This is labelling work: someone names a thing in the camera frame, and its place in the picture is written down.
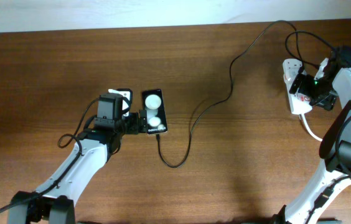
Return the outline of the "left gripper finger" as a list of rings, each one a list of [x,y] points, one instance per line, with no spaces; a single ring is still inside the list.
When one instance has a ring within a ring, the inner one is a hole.
[[[118,88],[118,89],[109,89],[109,93],[116,93],[122,96],[123,105],[122,110],[124,111],[123,117],[129,116],[129,111],[131,109],[132,101],[133,101],[133,92],[129,88]]]
[[[147,111],[139,110],[139,132],[147,132]]]

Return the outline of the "black smartphone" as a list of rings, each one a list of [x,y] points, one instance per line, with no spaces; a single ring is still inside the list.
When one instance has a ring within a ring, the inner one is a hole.
[[[147,113],[147,133],[149,135],[168,131],[164,99],[161,89],[142,92],[143,109]]]

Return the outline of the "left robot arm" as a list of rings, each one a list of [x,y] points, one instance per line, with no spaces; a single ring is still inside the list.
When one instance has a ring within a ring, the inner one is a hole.
[[[8,223],[75,223],[75,205],[93,176],[119,152],[123,136],[146,132],[146,112],[130,112],[133,92],[110,89],[95,102],[97,113],[83,119],[74,134],[70,155],[33,192],[18,192],[11,200]]]

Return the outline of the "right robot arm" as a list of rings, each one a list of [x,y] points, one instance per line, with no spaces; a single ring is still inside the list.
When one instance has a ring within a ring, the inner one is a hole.
[[[273,215],[272,223],[318,223],[325,209],[351,185],[351,62],[325,58],[315,76],[303,62],[283,62],[283,79],[291,113],[304,116],[313,106],[331,110],[339,100],[342,111],[321,140],[319,165],[305,189]]]

